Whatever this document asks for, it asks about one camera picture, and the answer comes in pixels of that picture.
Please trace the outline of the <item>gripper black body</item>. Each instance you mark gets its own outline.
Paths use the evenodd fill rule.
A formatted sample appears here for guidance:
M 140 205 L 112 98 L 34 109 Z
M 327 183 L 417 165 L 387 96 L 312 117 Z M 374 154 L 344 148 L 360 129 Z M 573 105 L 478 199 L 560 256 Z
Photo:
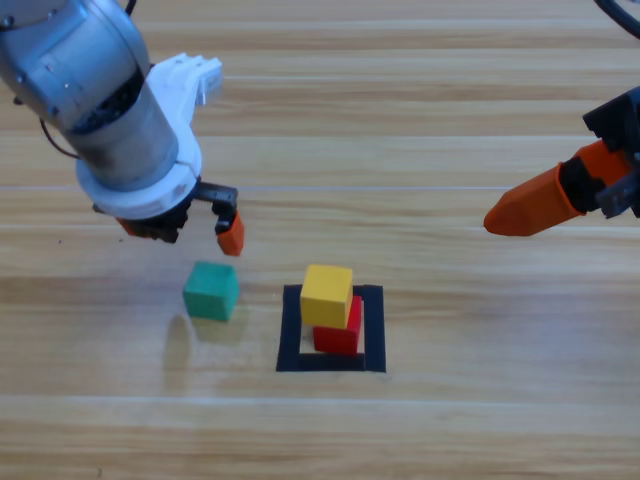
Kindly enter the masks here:
M 188 210 L 194 200 L 209 202 L 213 214 L 224 221 L 233 219 L 237 210 L 238 190 L 233 187 L 203 182 L 198 178 L 194 189 L 176 207 L 169 211 L 148 219 L 133 220 L 144 223 L 148 228 L 149 237 L 166 243 L 175 243 L 178 230 L 183 228 L 188 220 Z
M 604 142 L 609 153 L 622 154 L 622 163 L 629 169 L 596 194 L 598 207 L 607 219 L 628 209 L 639 217 L 639 88 L 591 110 L 583 121 Z

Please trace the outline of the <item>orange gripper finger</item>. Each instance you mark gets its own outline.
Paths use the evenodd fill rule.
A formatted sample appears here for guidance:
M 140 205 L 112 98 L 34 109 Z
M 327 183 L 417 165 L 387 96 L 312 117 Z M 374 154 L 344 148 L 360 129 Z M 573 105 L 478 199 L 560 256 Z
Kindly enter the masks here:
M 596 197 L 632 172 L 621 150 L 602 141 L 510 189 L 484 218 L 495 235 L 532 236 L 599 208 Z
M 117 222 L 122 226 L 125 232 L 134 237 L 148 238 L 148 228 L 144 223 L 140 223 L 133 220 L 126 220 L 118 218 Z
M 245 226 L 238 212 L 230 221 L 218 218 L 216 239 L 221 251 L 227 256 L 240 256 L 245 245 Z

